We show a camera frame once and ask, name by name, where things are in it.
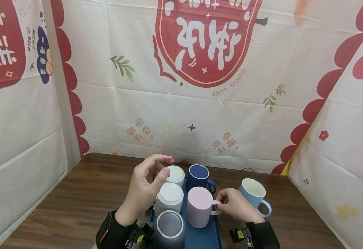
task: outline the hand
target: hand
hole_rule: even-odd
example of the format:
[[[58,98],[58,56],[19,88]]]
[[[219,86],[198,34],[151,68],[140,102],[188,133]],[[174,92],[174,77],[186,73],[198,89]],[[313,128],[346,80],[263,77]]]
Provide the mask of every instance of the hand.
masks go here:
[[[217,194],[216,200],[221,201],[217,205],[218,210],[236,218],[242,222],[263,223],[265,219],[260,213],[245,199],[237,189],[226,188]]]
[[[134,168],[126,199],[115,213],[115,219],[120,225],[132,225],[153,204],[162,184],[170,176],[170,169],[160,162],[171,164],[174,160],[167,155],[153,154]],[[157,174],[151,184],[147,181],[150,170]]]

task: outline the wooden table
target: wooden table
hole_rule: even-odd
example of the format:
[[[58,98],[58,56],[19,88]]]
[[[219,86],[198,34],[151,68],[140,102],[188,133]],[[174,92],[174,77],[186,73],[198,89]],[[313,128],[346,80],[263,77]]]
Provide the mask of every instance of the wooden table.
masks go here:
[[[108,211],[122,204],[133,168],[142,161],[98,153],[85,155],[0,248],[90,249]],[[189,165],[175,164],[188,171]],[[281,248],[344,248],[286,177],[223,168],[209,171],[218,190],[238,188],[244,178],[265,186],[266,200],[273,207],[268,220]],[[227,215],[220,215],[218,220],[224,249],[246,249],[244,243],[233,244],[228,234],[231,228],[242,228],[243,223]]]

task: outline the yellow label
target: yellow label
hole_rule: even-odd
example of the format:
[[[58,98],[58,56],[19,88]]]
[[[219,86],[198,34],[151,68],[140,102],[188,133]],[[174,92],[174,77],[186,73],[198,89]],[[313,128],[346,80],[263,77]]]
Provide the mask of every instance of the yellow label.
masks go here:
[[[244,234],[242,233],[241,230],[237,231],[238,234],[238,238],[243,239],[244,238]]]
[[[140,243],[143,240],[144,236],[145,234],[139,236],[139,238],[137,239],[137,243]]]

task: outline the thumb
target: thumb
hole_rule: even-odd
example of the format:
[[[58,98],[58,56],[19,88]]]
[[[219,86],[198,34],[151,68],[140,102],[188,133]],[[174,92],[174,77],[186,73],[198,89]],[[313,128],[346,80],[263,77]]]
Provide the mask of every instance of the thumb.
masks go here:
[[[151,183],[151,187],[155,189],[156,193],[159,193],[162,185],[166,182],[166,178],[170,176],[170,169],[163,168],[155,178],[155,180]]]

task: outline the gray mug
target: gray mug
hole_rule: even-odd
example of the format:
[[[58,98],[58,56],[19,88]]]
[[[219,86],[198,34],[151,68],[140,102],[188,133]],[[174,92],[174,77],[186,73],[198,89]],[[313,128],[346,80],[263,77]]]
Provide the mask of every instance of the gray mug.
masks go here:
[[[180,249],[184,244],[186,223],[184,218],[173,210],[166,210],[155,218],[152,242],[155,249]]]

